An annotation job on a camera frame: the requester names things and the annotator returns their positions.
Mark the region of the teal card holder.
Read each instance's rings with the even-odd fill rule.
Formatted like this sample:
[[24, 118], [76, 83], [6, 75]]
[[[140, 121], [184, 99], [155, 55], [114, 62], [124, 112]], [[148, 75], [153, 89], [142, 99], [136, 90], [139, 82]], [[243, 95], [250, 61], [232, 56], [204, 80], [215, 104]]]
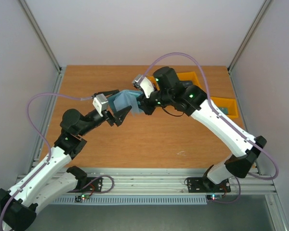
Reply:
[[143, 113], [144, 111], [139, 108], [139, 103], [137, 98], [143, 93], [138, 90], [122, 90], [115, 95], [109, 96], [109, 106], [111, 110], [116, 113], [125, 107], [131, 106], [131, 113], [134, 116], [135, 114]]

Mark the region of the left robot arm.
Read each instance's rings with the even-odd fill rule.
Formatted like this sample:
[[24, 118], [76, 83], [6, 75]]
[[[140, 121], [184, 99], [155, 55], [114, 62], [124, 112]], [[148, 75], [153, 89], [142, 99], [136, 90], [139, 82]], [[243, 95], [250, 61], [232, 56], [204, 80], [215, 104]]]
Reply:
[[70, 163], [84, 148], [83, 136], [104, 122], [120, 126], [132, 105], [121, 103], [116, 107], [119, 90], [104, 91], [89, 97], [94, 110], [82, 115], [68, 109], [62, 116], [61, 133], [48, 148], [46, 156], [24, 178], [8, 190], [0, 189], [0, 230], [25, 231], [37, 215], [53, 200], [67, 192], [81, 192], [88, 186], [87, 174], [73, 166], [53, 182], [50, 179]]

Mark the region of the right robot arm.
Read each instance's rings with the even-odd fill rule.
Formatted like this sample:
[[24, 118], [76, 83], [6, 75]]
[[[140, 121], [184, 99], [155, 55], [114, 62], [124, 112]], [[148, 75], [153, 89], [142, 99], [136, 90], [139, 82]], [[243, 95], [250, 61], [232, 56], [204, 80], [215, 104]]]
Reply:
[[203, 189], [211, 192], [232, 176], [245, 178], [261, 153], [259, 149], [266, 145], [266, 139], [242, 130], [208, 99], [200, 87], [193, 84], [187, 86], [180, 81], [173, 68], [162, 67], [153, 76], [157, 88], [142, 75], [133, 81], [133, 85], [142, 91], [137, 102], [145, 114], [151, 115], [157, 107], [173, 106], [175, 110], [205, 125], [231, 151], [226, 160], [207, 169], [201, 180]]

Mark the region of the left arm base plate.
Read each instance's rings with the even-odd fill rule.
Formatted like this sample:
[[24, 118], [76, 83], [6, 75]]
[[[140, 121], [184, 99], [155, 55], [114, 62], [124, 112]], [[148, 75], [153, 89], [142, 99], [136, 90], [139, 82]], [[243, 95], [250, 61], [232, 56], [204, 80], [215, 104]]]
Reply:
[[103, 179], [94, 177], [87, 177], [85, 180], [78, 180], [77, 185], [75, 189], [73, 189], [71, 192], [73, 193], [90, 193], [92, 191], [94, 192], [101, 192], [102, 189], [102, 183]]

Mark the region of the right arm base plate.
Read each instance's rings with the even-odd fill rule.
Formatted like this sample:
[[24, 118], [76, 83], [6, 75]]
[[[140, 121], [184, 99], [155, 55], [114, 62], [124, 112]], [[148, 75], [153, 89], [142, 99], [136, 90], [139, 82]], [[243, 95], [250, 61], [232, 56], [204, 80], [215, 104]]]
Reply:
[[229, 180], [223, 180], [220, 184], [210, 186], [210, 188], [205, 187], [202, 177], [188, 177], [184, 180], [184, 184], [188, 188], [189, 193], [230, 193], [231, 187]]

